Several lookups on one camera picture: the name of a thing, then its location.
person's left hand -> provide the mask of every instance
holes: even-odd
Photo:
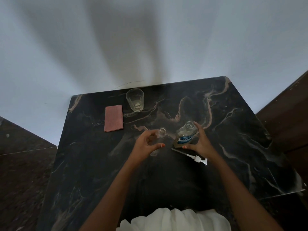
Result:
[[[128,160],[136,165],[144,161],[151,152],[164,147],[163,143],[150,145],[153,140],[157,139],[156,133],[159,130],[144,131],[136,140],[133,151],[129,155]]]

bottle label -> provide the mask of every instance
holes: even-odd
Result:
[[[180,137],[177,141],[178,144],[184,144],[188,143],[192,138],[195,136],[195,134],[190,135],[190,136],[185,136],[185,137]]]

bottle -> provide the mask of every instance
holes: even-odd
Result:
[[[163,138],[166,136],[166,129],[160,128],[159,131],[156,132],[156,136],[157,136],[157,139],[152,144],[159,143],[161,140],[160,138]],[[158,149],[151,152],[150,156],[157,156],[157,153],[158,153]]]
[[[173,142],[174,147],[182,147],[190,143],[197,132],[198,129],[192,121],[186,122],[186,124],[175,133],[175,140]]]

white ruffled fabric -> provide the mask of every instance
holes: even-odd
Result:
[[[121,221],[116,231],[231,231],[229,221],[214,209],[195,213],[159,208],[147,217],[137,217],[131,223]]]

clear plastic bottle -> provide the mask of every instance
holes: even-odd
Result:
[[[182,147],[190,143],[197,132],[198,129],[192,121],[186,122],[186,124],[175,133],[175,140],[173,142],[174,147]]]
[[[160,138],[163,138],[166,136],[166,129],[165,128],[160,128],[159,131],[156,133],[156,136],[157,136],[157,139],[154,141],[154,143],[152,144],[155,144],[155,143],[159,143],[160,142]],[[157,156],[157,153],[158,153],[158,149],[151,152],[150,156]]]

